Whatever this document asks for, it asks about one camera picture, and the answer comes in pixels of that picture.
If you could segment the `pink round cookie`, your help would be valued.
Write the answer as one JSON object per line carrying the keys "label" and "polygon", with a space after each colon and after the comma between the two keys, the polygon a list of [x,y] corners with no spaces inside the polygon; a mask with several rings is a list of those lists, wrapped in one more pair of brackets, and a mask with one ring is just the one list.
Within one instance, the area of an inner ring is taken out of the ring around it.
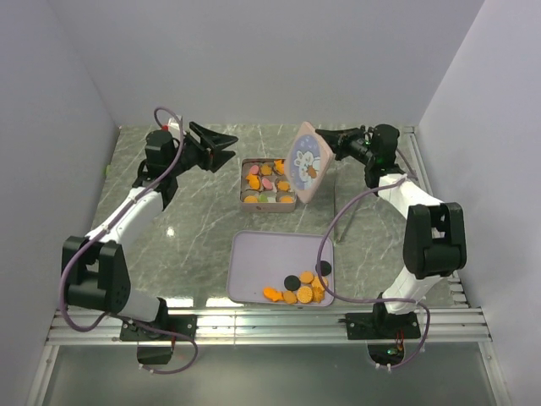
{"label": "pink round cookie", "polygon": [[253,165],[249,169],[249,175],[257,176],[260,173],[260,167],[258,165]]}
{"label": "pink round cookie", "polygon": [[268,178],[262,178],[261,184],[264,188],[264,190],[273,190],[274,184],[272,181],[270,181]]}

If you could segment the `orange fish cookie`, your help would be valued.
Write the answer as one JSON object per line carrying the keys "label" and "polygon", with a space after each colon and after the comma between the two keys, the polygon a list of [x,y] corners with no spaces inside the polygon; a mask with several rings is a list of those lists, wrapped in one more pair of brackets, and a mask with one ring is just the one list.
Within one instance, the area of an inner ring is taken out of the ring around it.
{"label": "orange fish cookie", "polygon": [[284,300],[282,291],[276,290],[274,288],[264,288],[263,295],[266,299],[272,302],[281,302]]}
{"label": "orange fish cookie", "polygon": [[260,177],[257,176],[257,175],[253,175],[253,174],[249,174],[247,177],[246,177],[246,180],[248,182],[248,186],[250,189],[253,189],[253,190],[260,190],[261,188],[261,181],[260,181]]}

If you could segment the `orange pineapple cookie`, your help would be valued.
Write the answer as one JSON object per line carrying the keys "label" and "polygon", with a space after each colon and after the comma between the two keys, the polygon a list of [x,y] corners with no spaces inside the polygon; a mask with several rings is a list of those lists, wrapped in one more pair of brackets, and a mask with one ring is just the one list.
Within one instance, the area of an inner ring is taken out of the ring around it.
{"label": "orange pineapple cookie", "polygon": [[285,174],[285,161],[278,159],[274,161],[274,171],[277,175],[283,176]]}

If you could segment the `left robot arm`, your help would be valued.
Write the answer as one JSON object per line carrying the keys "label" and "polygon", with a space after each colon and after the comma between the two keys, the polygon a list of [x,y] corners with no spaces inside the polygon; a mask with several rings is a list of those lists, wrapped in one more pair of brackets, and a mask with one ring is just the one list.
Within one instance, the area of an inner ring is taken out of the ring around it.
{"label": "left robot arm", "polygon": [[216,172],[234,157],[230,147],[237,142],[195,122],[187,130],[176,122],[146,135],[145,158],[122,204],[100,226],[63,244],[59,309],[72,329],[90,332],[97,326],[76,324],[68,307],[77,306],[100,311],[100,320],[110,315],[135,325],[152,340],[168,334],[167,302],[133,288],[125,251],[172,202],[178,176],[193,167]]}

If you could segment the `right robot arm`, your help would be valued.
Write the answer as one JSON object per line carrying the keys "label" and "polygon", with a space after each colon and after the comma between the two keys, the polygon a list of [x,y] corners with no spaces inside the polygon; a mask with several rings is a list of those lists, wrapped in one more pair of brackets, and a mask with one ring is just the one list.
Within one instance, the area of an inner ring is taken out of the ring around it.
{"label": "right robot arm", "polygon": [[437,283],[462,269],[467,246],[462,207],[418,187],[397,163],[400,132],[389,124],[318,130],[335,159],[351,157],[364,166],[368,192],[391,204],[406,220],[404,266],[377,299],[365,326],[374,337],[394,338],[412,325],[414,311]]}

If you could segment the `pink cookie tin box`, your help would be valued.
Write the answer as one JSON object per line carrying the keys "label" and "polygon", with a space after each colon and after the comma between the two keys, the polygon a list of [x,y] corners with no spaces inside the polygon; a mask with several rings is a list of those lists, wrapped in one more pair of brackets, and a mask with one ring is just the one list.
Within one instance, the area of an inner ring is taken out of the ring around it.
{"label": "pink cookie tin box", "polygon": [[240,167],[239,203],[250,213],[290,213],[297,196],[285,176],[284,158],[246,158]]}

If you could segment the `lilac plastic tray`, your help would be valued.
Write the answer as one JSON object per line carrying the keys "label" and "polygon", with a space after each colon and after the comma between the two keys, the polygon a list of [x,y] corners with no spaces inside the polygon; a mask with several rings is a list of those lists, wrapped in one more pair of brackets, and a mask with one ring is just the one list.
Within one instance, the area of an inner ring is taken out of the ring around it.
{"label": "lilac plastic tray", "polygon": [[284,279],[299,277],[302,272],[316,274],[316,256],[322,237],[298,233],[241,231],[232,241],[227,295],[235,303],[299,307],[326,307],[334,298],[318,294],[309,304],[272,302],[263,295],[264,288],[285,292]]}

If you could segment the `black sandwich cookie right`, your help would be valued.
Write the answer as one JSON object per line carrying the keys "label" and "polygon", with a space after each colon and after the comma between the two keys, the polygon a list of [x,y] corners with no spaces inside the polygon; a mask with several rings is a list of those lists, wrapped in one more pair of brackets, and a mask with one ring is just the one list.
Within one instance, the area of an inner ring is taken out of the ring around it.
{"label": "black sandwich cookie right", "polygon": [[320,274],[323,277],[330,275],[332,272],[332,265],[328,261],[320,262]]}

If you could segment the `black sandwich cookie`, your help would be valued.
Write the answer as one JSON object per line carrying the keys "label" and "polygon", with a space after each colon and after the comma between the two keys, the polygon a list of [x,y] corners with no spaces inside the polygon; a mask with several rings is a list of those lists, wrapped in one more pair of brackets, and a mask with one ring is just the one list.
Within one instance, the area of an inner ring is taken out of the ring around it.
{"label": "black sandwich cookie", "polygon": [[323,277],[330,275],[332,272],[332,265],[328,261],[320,262],[320,274]]}
{"label": "black sandwich cookie", "polygon": [[298,277],[288,275],[284,279],[284,288],[288,291],[295,292],[301,287],[301,282]]}

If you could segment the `orange round cookie tray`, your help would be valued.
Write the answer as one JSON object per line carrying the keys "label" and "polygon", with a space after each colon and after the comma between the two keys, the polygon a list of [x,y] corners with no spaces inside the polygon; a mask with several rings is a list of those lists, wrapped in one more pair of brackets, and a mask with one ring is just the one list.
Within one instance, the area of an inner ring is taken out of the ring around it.
{"label": "orange round cookie tray", "polygon": [[302,284],[308,285],[313,282],[314,274],[312,272],[302,272],[298,278]]}

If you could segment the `orange waffle cookie right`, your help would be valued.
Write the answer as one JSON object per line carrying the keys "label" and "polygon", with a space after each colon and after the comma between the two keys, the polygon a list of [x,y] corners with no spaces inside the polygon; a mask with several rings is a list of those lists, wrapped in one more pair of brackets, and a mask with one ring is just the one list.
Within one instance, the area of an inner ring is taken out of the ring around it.
{"label": "orange waffle cookie right", "polygon": [[326,277],[315,276],[311,283],[312,288],[318,288],[321,290],[324,290],[325,286],[327,285],[328,285],[328,280]]}

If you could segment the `black sandwich cookie centre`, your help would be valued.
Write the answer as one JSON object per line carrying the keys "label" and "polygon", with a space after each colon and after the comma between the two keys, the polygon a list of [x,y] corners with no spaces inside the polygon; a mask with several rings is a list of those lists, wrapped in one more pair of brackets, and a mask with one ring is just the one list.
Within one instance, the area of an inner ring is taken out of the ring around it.
{"label": "black sandwich cookie centre", "polygon": [[284,288],[288,291],[295,292],[301,287],[301,282],[298,277],[288,275],[284,279]]}

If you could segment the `orange round waffle cookie bottom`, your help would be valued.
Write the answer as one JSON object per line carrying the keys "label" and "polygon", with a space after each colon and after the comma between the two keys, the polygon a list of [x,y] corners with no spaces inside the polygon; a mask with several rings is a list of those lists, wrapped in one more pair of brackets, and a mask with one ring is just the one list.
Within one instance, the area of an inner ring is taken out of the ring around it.
{"label": "orange round waffle cookie bottom", "polygon": [[309,304],[314,300],[314,291],[308,285],[301,286],[297,291],[297,299],[301,304]]}

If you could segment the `orange fish cookie bottom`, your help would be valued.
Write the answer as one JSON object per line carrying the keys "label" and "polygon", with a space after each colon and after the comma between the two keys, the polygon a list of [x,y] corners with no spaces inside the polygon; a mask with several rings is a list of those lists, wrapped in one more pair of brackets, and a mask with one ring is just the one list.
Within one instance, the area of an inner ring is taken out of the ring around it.
{"label": "orange fish cookie bottom", "polygon": [[284,300],[282,291],[276,290],[274,288],[264,288],[263,295],[266,299],[272,302],[281,302]]}

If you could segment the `aluminium rail frame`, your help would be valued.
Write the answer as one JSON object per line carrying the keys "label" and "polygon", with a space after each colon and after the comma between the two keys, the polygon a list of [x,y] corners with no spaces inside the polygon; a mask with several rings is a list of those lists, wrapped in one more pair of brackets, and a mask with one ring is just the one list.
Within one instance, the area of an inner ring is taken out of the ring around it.
{"label": "aluminium rail frame", "polygon": [[241,210],[240,165],[287,152],[297,127],[218,124],[238,137],[236,156],[218,173],[180,178],[174,202],[127,254],[133,285],[198,317],[195,344],[177,346],[170,376],[136,364],[136,347],[118,341],[117,320],[79,334],[55,317],[38,373],[39,405],[492,405],[479,344],[489,336],[457,278],[436,285],[424,350],[393,371],[376,368],[365,343],[347,339],[342,317],[353,304],[320,310],[236,304],[227,271],[236,233],[321,234],[364,187],[353,160],[335,163],[314,200],[289,214]]}

